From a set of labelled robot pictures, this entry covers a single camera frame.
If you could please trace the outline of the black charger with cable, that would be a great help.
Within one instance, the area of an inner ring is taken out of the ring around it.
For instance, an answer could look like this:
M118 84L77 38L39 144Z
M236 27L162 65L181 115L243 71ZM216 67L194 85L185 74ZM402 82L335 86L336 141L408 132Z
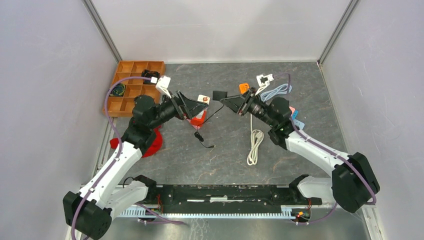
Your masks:
M212 92L212 100L213 101L220 101L221 99L224 99L228 96L228 93L226 91L219 91L219 90L214 90ZM216 110L214 113L212 113L209 117L207 117L201 124L198 124L196 126L196 132L194 133L194 136L196 139L199 140L200 144L207 149L212 149L215 148L215 145L210 145L210 146L206 146L204 145L204 138L202 137L202 135L199 133L199 129L200 127L202 127L210 118L212 118L216 113L218 113L222 108L224 107L224 105L222 104L222 106Z

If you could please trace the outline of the blue plug adapter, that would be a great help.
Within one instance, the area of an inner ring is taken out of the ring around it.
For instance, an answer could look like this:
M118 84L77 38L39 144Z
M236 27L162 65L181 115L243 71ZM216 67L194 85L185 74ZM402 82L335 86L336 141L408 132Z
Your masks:
M296 117L297 117L298 113L299 113L299 111L298 111L298 110L295 110L295 111L292 113L291 117L292 117L292 119L293 119L293 120L295 120L295 119L296 119Z

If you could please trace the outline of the white tiger cube socket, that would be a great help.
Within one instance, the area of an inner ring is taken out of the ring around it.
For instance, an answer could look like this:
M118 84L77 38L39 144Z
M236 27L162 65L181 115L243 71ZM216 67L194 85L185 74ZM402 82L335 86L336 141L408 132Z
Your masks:
M197 100L198 100L199 102L209 104L209 103L210 103L211 98L210 98L209 96L199 94L199 95L198 95Z

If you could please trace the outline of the red cube socket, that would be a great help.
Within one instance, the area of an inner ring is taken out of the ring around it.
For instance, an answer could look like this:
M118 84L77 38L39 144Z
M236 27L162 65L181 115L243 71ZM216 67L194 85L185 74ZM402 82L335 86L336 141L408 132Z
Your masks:
M189 120L189 123L196 129L199 130L204 124L207 116L207 111L203 110L201 113Z

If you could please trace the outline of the pink cube socket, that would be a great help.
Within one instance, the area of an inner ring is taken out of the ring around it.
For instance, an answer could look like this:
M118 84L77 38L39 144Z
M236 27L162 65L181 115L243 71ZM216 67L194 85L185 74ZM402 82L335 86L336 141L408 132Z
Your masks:
M296 110L294 107L292 107L292 106L289 106L289 109L291 110L291 116L292 116L292 114L293 114L293 112Z

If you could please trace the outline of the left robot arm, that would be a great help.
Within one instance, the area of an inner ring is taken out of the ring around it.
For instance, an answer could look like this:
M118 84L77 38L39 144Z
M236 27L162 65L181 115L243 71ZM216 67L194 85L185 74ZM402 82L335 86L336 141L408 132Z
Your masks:
M155 129L172 118L191 119L208 107L208 103L185 97L180 91L168 95L161 104L149 95L134 99L132 118L118 148L101 170L79 192L69 191L63 198L66 223L75 231L93 240L102 238L112 221L137 202L153 203L157 190L139 180L115 192L128 170L139 161L153 144Z

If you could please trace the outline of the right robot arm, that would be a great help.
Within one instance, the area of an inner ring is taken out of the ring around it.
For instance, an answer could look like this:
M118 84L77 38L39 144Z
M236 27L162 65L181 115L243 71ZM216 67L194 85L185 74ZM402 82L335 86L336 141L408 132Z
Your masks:
M289 101L284 97L275 97L266 103L252 88L233 96L225 91L214 91L212 99L239 116L249 113L266 123L270 127L269 138L275 145L300 155L328 175L327 178L302 178L288 191L293 203L319 198L323 202L336 203L350 213L364 205L376 204L381 188L367 157L360 152L348 154L331 148L298 129Z

